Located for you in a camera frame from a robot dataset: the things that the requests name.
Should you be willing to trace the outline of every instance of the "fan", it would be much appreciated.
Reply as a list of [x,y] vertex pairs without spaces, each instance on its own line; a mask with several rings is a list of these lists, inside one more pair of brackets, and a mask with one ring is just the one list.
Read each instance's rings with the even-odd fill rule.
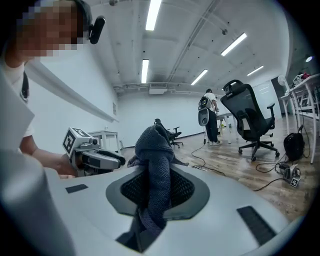
[[288,94],[289,90],[290,90],[290,87],[289,87],[287,79],[285,78],[284,75],[279,75],[278,76],[278,83],[279,83],[279,85],[286,87],[285,94]]

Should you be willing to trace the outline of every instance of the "ceiling light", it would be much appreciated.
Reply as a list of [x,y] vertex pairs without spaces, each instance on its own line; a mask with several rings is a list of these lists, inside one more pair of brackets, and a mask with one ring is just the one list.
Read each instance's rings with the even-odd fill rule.
[[255,69],[254,71],[250,72],[249,74],[247,74],[247,76],[252,75],[254,72],[257,72],[258,70],[262,69],[264,66],[258,67],[257,69]]
[[204,70],[202,71],[202,73],[192,82],[192,86],[194,86],[196,84],[196,82],[198,82],[206,73],[208,72],[208,70]]
[[157,16],[162,0],[151,0],[145,30],[155,30]]
[[312,59],[313,59],[313,57],[310,56],[310,57],[306,58],[305,62],[309,62],[309,61],[311,61]]
[[149,60],[143,59],[142,60],[142,76],[141,76],[142,84],[145,84],[147,82],[148,66],[149,66]]
[[240,35],[232,44],[230,44],[223,52],[221,52],[221,55],[226,56],[228,52],[230,52],[233,48],[240,44],[246,37],[246,33]]

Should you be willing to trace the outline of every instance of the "office chair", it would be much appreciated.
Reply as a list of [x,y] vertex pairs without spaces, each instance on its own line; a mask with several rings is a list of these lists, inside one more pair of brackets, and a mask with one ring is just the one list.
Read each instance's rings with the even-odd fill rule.
[[267,135],[269,130],[275,128],[274,105],[272,103],[267,107],[271,111],[271,117],[265,119],[256,100],[254,90],[249,84],[243,84],[239,80],[228,82],[223,90],[225,96],[221,98],[221,103],[234,115],[237,120],[236,129],[241,137],[249,142],[249,145],[239,147],[239,153],[242,149],[253,148],[251,160],[255,161],[257,150],[262,147],[275,151],[275,156],[279,157],[280,153],[274,147],[272,141],[260,141],[262,135]]
[[184,145],[182,142],[175,142],[175,139],[181,134],[181,131],[177,131],[178,128],[180,128],[180,126],[178,126],[178,127],[176,127],[176,128],[173,128],[173,130],[175,130],[175,132],[173,133],[173,132],[170,132],[170,131],[169,131],[170,129],[166,129],[166,128],[163,126],[163,124],[161,123],[161,120],[160,120],[159,118],[156,118],[156,119],[154,120],[154,124],[155,124],[155,125],[159,125],[159,126],[161,126],[163,129],[166,130],[166,134],[168,135],[169,141],[171,141],[171,142],[170,142],[171,145],[174,145],[174,146],[177,145],[179,149],[180,149],[180,145],[179,145],[179,144],[181,144],[182,146]]

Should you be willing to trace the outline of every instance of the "white table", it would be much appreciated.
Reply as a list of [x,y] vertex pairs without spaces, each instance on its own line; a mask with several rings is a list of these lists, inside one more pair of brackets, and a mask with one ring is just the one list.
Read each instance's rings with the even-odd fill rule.
[[119,143],[117,132],[107,131],[107,130],[98,130],[98,131],[88,132],[88,134],[90,134],[91,136],[93,136],[95,138],[98,138],[99,145],[101,146],[101,149],[103,149],[103,150],[108,150],[107,149],[107,139],[115,138],[116,146],[118,148],[118,154],[121,155],[121,148],[120,148],[120,143]]
[[[228,133],[228,143],[231,144],[231,140],[230,140],[230,127],[229,127],[229,122],[228,122],[228,117],[230,116],[233,116],[230,112],[229,113],[219,113],[218,112],[218,115],[216,116],[216,120],[220,120],[220,127],[221,127],[221,123],[222,123],[222,120],[225,121],[225,126],[226,126],[226,130],[227,130],[227,133]],[[236,118],[233,116],[233,121],[234,121],[234,125],[236,126],[237,125],[237,120]],[[239,135],[238,135],[238,132],[237,132],[237,128],[234,128],[234,132],[235,132],[235,137],[236,139],[238,140],[239,139]]]
[[[311,161],[312,164],[314,162],[315,158],[315,152],[316,152],[316,141],[317,141],[317,118],[316,118],[316,108],[319,113],[319,103],[318,98],[313,97],[312,92],[315,90],[316,86],[320,85],[320,74],[315,74],[309,76],[307,79],[303,80],[301,83],[296,85],[295,87],[291,88],[289,90],[289,93],[282,96],[280,99],[282,100],[284,111],[285,111],[285,118],[286,118],[286,131],[287,134],[289,134],[289,122],[288,122],[288,102],[293,98],[294,101],[294,111],[297,115],[297,126],[301,126],[301,118],[300,118],[300,110],[311,110],[312,111],[312,119],[313,119],[313,145],[312,145],[312,154],[311,154]],[[305,98],[302,98],[300,100],[300,103],[298,101],[298,98],[300,96],[303,97],[303,95],[307,92],[308,96]],[[303,101],[307,101],[307,106],[301,106]]]

